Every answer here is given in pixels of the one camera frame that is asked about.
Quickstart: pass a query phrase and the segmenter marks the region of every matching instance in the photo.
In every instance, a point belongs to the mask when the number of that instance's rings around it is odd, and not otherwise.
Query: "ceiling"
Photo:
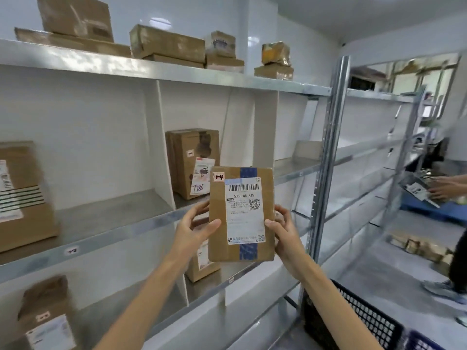
[[[467,0],[273,0],[279,13],[342,41],[446,17]]]

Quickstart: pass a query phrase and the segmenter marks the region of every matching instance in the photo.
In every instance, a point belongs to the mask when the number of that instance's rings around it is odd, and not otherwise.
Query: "floor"
[[[433,238],[454,248],[464,228],[399,211],[388,232],[401,231]],[[467,349],[467,328],[455,317],[467,306],[432,297],[420,286],[423,280],[444,281],[429,260],[391,245],[387,236],[378,240],[339,282],[402,323],[416,329],[446,350]]]

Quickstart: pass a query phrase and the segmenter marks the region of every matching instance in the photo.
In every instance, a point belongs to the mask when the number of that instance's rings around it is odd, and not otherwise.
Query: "blue pallet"
[[[416,330],[411,330],[405,350],[445,350],[431,339],[428,339],[423,334]]]
[[[403,192],[400,209],[422,214],[438,221],[467,225],[467,205],[458,205],[453,201],[448,201],[439,208],[435,208],[418,200],[413,195]]]

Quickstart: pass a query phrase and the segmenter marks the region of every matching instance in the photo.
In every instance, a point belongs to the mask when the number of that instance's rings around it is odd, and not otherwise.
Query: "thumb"
[[[276,221],[264,220],[264,224],[266,227],[274,231],[279,239],[282,239],[287,234],[287,231],[282,227],[282,225]]]
[[[220,227],[220,219],[216,218],[214,221],[211,221],[207,226],[199,233],[202,241],[206,241],[210,235],[212,235]]]

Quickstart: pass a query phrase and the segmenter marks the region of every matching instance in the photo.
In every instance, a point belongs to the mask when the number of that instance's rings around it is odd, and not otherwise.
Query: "basket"
[[[445,350],[434,341],[416,330],[411,330],[405,344],[405,350]]]
[[[356,294],[347,290],[347,288],[334,280],[332,280],[332,282],[334,282],[341,295],[352,306],[357,316],[368,327],[371,334],[378,340],[380,345],[385,350],[397,349],[404,327],[368,302],[359,298]],[[306,300],[304,302],[304,317],[305,331],[321,345],[324,350],[339,350],[339,347],[337,347],[336,342],[326,328],[315,306],[311,303],[308,295],[306,295]]]

